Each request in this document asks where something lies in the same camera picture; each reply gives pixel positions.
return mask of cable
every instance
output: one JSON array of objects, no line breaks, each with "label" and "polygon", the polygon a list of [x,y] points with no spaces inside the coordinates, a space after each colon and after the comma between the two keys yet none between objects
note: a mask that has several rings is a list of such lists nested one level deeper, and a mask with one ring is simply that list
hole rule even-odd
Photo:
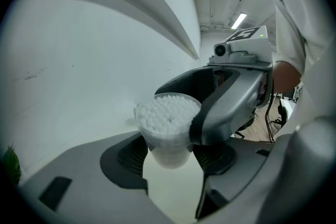
[{"label": "cable", "polygon": [[236,50],[236,51],[231,51],[231,52],[246,52],[246,53],[248,53],[247,50]]},{"label": "cable", "polygon": [[267,127],[267,131],[268,131],[268,138],[269,138],[269,141],[271,143],[274,143],[274,139],[273,139],[273,136],[272,136],[272,131],[269,127],[269,123],[268,123],[268,113],[271,109],[271,106],[273,104],[273,99],[274,99],[274,81],[272,79],[272,91],[271,91],[271,98],[269,100],[269,105],[268,105],[268,108],[266,110],[266,113],[265,113],[265,122],[266,122],[266,127]]},{"label": "cable", "polygon": [[241,139],[245,138],[245,135],[243,135],[241,132],[237,131],[235,132],[235,134],[239,135],[241,137]]}]

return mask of ceiling light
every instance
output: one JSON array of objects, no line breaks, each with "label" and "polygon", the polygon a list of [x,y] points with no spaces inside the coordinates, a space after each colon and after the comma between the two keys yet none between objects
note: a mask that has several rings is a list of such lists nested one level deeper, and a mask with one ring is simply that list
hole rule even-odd
[{"label": "ceiling light", "polygon": [[247,14],[241,13],[238,17],[238,19],[235,21],[235,23],[232,25],[231,29],[237,29],[237,27],[240,25],[240,23],[245,19]]}]

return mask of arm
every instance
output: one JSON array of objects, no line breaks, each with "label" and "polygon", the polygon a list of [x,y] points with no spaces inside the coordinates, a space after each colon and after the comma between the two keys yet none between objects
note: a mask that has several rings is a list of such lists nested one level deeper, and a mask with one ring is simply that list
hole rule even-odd
[{"label": "arm", "polygon": [[276,6],[277,59],[273,69],[274,92],[292,90],[305,71],[304,41],[281,0]]},{"label": "arm", "polygon": [[292,90],[300,83],[301,74],[287,62],[277,62],[273,68],[274,92],[283,93]]}]

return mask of plastic cup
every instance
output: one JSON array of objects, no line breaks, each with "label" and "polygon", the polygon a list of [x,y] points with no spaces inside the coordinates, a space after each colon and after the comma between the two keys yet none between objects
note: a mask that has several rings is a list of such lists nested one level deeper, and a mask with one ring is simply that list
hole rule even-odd
[{"label": "plastic cup", "polygon": [[[175,92],[160,93],[154,96],[154,98],[163,96],[183,96],[186,99],[194,101],[199,107],[201,103],[195,98]],[[162,167],[168,169],[176,169],[183,166],[190,157],[191,152],[187,149],[191,145],[189,138],[189,130],[180,134],[155,134],[143,128],[139,121],[138,111],[147,102],[140,103],[134,109],[134,116],[137,122],[138,128],[145,138],[149,149],[155,159],[155,161]]]}]

